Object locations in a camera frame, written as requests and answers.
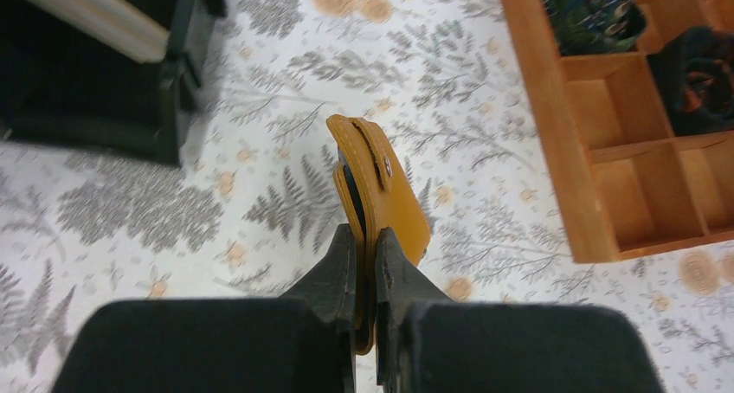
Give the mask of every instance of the dark fabric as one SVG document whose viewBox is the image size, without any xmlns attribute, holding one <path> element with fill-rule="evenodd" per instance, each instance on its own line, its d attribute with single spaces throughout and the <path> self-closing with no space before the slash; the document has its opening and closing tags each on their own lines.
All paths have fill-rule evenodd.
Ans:
<svg viewBox="0 0 734 393">
<path fill-rule="evenodd" d="M 677 135 L 734 129 L 734 34 L 693 27 L 648 60 Z"/>
<path fill-rule="evenodd" d="M 647 27 L 634 0 L 544 0 L 563 55 L 629 51 Z"/>
</svg>

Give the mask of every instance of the leather wallet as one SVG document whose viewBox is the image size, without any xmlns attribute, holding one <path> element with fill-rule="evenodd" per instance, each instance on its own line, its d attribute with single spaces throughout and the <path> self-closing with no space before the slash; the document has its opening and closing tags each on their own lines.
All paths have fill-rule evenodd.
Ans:
<svg viewBox="0 0 734 393">
<path fill-rule="evenodd" d="M 393 228 L 403 252 L 417 265 L 430 228 L 385 133 L 362 118 L 335 114 L 326 125 L 337 141 L 334 183 L 357 242 L 355 344 L 366 354 L 375 340 L 375 257 L 380 230 Z"/>
</svg>

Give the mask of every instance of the black shelf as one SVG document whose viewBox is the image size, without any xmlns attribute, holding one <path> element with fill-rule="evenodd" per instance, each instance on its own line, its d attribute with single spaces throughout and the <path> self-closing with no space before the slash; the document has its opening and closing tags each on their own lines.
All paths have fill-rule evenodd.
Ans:
<svg viewBox="0 0 734 393">
<path fill-rule="evenodd" d="M 224 0 L 127 1 L 171 32 L 161 62 L 139 64 L 23 0 L 0 0 L 0 118 L 8 139 L 180 164 Z"/>
</svg>

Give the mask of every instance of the wooden box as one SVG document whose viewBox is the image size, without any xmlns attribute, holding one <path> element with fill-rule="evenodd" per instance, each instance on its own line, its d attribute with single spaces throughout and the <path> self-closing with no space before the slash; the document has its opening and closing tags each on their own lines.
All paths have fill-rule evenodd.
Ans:
<svg viewBox="0 0 734 393">
<path fill-rule="evenodd" d="M 694 25 L 734 32 L 734 0 L 636 1 L 636 51 L 562 57 L 543 0 L 502 0 L 581 263 L 734 239 L 734 132 L 675 137 L 646 58 Z"/>
</svg>

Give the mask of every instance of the floral tablecloth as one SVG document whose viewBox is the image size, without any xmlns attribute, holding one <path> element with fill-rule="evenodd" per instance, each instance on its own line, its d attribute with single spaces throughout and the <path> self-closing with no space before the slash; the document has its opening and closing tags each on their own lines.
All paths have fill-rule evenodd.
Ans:
<svg viewBox="0 0 734 393">
<path fill-rule="evenodd" d="M 391 137 L 433 228 L 421 270 L 452 297 L 610 306 L 669 391 L 734 390 L 731 243 L 572 262 L 499 0 L 229 5 L 182 170 L 0 146 L 0 391 L 47 390 L 111 300 L 297 280 L 344 222 L 333 113 Z M 378 390 L 374 355 L 357 371 Z"/>
</svg>

